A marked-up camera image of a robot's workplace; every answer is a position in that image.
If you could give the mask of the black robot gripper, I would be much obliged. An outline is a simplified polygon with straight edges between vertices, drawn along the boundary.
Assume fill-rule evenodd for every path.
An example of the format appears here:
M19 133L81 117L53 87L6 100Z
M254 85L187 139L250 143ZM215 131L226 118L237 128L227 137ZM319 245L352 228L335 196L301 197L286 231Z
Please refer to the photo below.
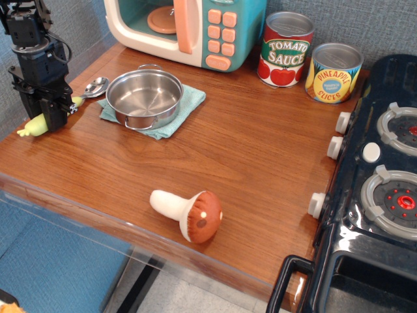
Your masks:
M72 89L66 82L68 62L64 42L43 40L32 47L12 45L18 66L10 67L13 88L20 94L30 119L44 114L47 128L55 132L76 112Z

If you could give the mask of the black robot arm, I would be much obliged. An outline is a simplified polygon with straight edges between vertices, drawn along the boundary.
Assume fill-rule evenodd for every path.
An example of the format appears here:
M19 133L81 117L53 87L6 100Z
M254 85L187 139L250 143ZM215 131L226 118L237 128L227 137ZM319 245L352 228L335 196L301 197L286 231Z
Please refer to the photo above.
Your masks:
M77 108L66 82L72 50L50 31L50 10L43 1L1 1L1 23L18 58L8 72L27 114L42 114L49 131L60 129Z

